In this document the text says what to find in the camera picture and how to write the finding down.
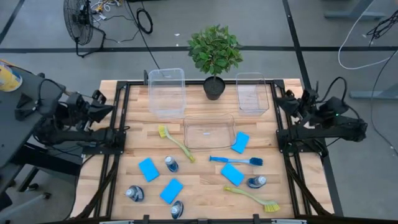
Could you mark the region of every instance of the brush bristles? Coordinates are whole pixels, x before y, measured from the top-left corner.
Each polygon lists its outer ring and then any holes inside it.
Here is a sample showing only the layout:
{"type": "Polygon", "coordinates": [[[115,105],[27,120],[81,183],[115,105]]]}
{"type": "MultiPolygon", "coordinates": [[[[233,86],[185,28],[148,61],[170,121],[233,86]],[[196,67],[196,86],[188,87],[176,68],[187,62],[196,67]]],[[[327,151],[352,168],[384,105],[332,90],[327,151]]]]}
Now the brush bristles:
{"type": "Polygon", "coordinates": [[[264,206],[264,211],[265,212],[276,212],[279,209],[280,209],[280,207],[279,207],[279,205],[277,203],[264,206]]]}
{"type": "Polygon", "coordinates": [[[157,128],[159,130],[159,135],[161,138],[166,138],[166,127],[163,125],[159,125],[159,127],[157,128]]]}
{"type": "Polygon", "coordinates": [[[250,164],[256,166],[262,166],[262,159],[253,157],[250,159],[250,164]]]}

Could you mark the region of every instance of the yellow object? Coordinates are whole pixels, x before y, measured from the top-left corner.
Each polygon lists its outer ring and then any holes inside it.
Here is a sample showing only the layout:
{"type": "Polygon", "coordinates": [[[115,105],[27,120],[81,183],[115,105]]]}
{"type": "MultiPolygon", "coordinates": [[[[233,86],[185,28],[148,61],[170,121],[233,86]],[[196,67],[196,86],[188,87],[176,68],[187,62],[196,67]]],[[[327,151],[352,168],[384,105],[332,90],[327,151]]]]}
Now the yellow object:
{"type": "Polygon", "coordinates": [[[265,201],[265,200],[261,200],[258,199],[257,197],[255,197],[254,195],[251,195],[247,192],[245,192],[244,190],[238,189],[236,187],[228,187],[228,186],[224,186],[224,190],[236,193],[236,194],[243,194],[246,195],[250,198],[252,198],[253,200],[255,200],[256,202],[260,203],[261,205],[264,206],[264,211],[265,212],[276,212],[280,209],[278,203],[276,201],[265,201]]]}
{"type": "Polygon", "coordinates": [[[14,74],[4,61],[0,62],[0,90],[14,91],[22,84],[22,77],[14,74]]]}
{"type": "Polygon", "coordinates": [[[191,162],[195,162],[195,158],[193,158],[193,155],[191,154],[190,150],[188,148],[186,148],[183,144],[179,143],[177,140],[175,140],[170,134],[169,134],[169,130],[167,130],[166,126],[163,125],[159,125],[158,127],[159,130],[159,134],[161,138],[168,138],[171,141],[173,141],[175,144],[177,144],[178,146],[180,146],[180,148],[184,151],[185,155],[187,155],[187,157],[189,158],[189,160],[191,162]]]}

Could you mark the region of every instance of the fan stand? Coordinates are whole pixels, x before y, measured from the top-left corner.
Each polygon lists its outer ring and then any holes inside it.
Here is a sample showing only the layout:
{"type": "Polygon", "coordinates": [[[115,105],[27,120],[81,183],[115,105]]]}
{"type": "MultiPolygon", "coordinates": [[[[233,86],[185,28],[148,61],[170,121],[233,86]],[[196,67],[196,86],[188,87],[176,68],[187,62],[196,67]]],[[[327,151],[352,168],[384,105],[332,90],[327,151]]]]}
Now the fan stand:
{"type": "Polygon", "coordinates": [[[99,28],[97,28],[97,27],[95,27],[93,25],[90,25],[90,27],[92,27],[92,28],[94,28],[94,29],[96,29],[96,30],[98,30],[98,31],[100,31],[102,33],[101,46],[99,48],[95,49],[95,50],[92,50],[91,52],[87,52],[85,54],[79,54],[79,48],[78,48],[79,38],[75,37],[76,54],[77,54],[77,56],[79,56],[81,58],[84,58],[85,56],[87,56],[89,54],[92,54],[92,53],[95,53],[95,52],[99,52],[99,51],[101,51],[104,48],[104,41],[105,41],[105,37],[106,37],[105,31],[103,31],[103,30],[101,30],[101,29],[99,29],[99,28]]]}

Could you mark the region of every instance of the wooden table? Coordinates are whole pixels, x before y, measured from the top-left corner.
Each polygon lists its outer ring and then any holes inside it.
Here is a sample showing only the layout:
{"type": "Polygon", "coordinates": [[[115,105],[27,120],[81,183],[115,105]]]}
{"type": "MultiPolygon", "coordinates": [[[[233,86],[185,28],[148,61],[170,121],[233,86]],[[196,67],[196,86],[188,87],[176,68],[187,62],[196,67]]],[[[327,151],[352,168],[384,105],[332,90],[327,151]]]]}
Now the wooden table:
{"type": "MultiPolygon", "coordinates": [[[[302,86],[299,79],[285,79],[285,89],[292,90],[296,96],[301,96],[302,86]]],[[[103,80],[100,91],[108,98],[107,104],[113,104],[116,80],[103,80]]],[[[292,202],[287,183],[282,154],[279,152],[275,131],[277,122],[271,90],[267,89],[269,109],[260,117],[240,116],[235,85],[227,85],[220,99],[210,101],[206,99],[201,85],[186,86],[187,107],[186,116],[203,116],[229,113],[234,116],[236,131],[250,135],[250,141],[243,155],[230,149],[225,150],[196,150],[193,155],[196,162],[190,163],[182,150],[173,142],[161,139],[157,131],[158,125],[166,124],[171,135],[180,142],[184,140],[183,119],[159,120],[148,110],[148,87],[131,86],[126,125],[131,129],[127,132],[126,146],[121,157],[112,219],[139,219],[143,215],[150,215],[150,219],[171,219],[170,205],[166,204],[159,194],[172,178],[183,184],[183,189],[177,200],[184,203],[185,210],[181,218],[252,218],[258,213],[260,218],[288,218],[294,217],[292,202]],[[275,213],[265,213],[262,205],[243,195],[223,191],[225,185],[233,186],[220,174],[224,164],[208,161],[209,155],[230,158],[260,157],[264,165],[260,167],[237,164],[236,168],[244,173],[244,181],[255,175],[264,175],[267,184],[260,189],[250,189],[244,182],[239,188],[244,189],[265,200],[275,200],[280,210],[275,213]],[[165,156],[176,158],[180,169],[171,173],[164,164],[165,156]],[[160,176],[152,182],[146,182],[138,163],[150,157],[154,161],[160,176]],[[144,189],[145,199],[141,203],[133,202],[124,193],[130,185],[139,185],[144,189]]],[[[98,127],[109,126],[110,115],[98,127]]],[[[319,156],[315,153],[300,154],[307,187],[315,198],[329,212],[333,212],[331,198],[326,183],[323,166],[319,156]]],[[[76,202],[72,216],[79,214],[90,201],[98,188],[103,156],[97,155],[88,161],[81,170],[78,181],[76,202]]],[[[303,202],[299,188],[296,187],[300,212],[304,213],[303,202]]],[[[104,214],[106,194],[103,197],[101,214],[104,214]]]]}

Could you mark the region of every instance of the potted plant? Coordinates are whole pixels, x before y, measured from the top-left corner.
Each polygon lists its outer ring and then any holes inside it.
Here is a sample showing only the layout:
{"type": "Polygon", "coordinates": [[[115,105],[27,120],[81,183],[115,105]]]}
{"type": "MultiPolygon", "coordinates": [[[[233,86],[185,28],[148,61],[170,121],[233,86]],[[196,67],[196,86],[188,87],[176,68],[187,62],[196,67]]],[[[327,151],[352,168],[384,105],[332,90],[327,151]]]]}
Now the potted plant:
{"type": "Polygon", "coordinates": [[[225,89],[224,80],[217,75],[223,71],[229,72],[232,65],[237,68],[238,63],[243,61],[236,36],[228,33],[228,26],[220,28],[218,25],[192,34],[192,40],[188,43],[189,56],[195,62],[195,67],[205,74],[213,75],[203,84],[207,98],[217,100],[225,89]]]}

